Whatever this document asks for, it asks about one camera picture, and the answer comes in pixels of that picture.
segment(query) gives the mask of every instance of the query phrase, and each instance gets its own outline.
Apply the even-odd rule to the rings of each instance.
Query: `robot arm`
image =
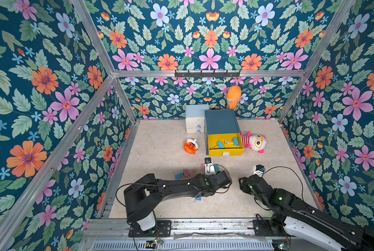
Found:
[[[285,189],[272,188],[262,178],[263,166],[256,174],[240,178],[240,189],[255,196],[274,212],[270,225],[274,232],[306,239],[330,251],[374,251],[374,229],[357,227],[318,210]]]

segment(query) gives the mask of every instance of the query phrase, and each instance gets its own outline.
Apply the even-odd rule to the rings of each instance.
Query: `green leaf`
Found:
[[[10,79],[7,77],[7,73],[4,71],[0,70],[0,89],[4,91],[6,95],[10,93]]]

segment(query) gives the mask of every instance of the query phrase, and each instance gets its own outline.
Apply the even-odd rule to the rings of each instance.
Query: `teal wallpaper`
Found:
[[[357,1],[284,120],[325,212],[374,227],[374,1]]]

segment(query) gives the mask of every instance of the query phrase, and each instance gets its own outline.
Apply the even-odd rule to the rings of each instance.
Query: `stuffed toy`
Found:
[[[241,141],[243,142],[243,146],[245,148],[251,148],[254,151],[259,153],[264,153],[264,148],[267,145],[267,138],[265,136],[261,136],[259,134],[251,134],[250,132],[247,135],[244,135],[240,132]]]

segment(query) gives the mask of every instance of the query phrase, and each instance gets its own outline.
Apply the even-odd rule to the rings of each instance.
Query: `aluminum frame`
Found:
[[[305,68],[306,73],[304,74],[304,77],[302,77],[296,83],[295,88],[290,93],[288,100],[284,104],[284,108],[278,117],[279,123],[282,123],[286,114],[289,112],[290,108],[293,106],[293,103],[296,101],[297,97],[299,96],[304,84],[310,78],[311,73],[314,71],[314,68],[317,66],[317,63],[320,61],[322,55],[324,54],[325,50],[329,46],[332,38],[335,36],[335,33],[338,31],[340,25],[342,24],[343,20],[345,19],[346,15],[349,13],[350,9],[355,4],[355,2],[356,0],[342,0],[342,2],[340,3],[338,10],[333,16],[328,27],[326,28],[324,37],[321,39],[314,53],[311,55],[310,60],[307,62],[307,65]]]

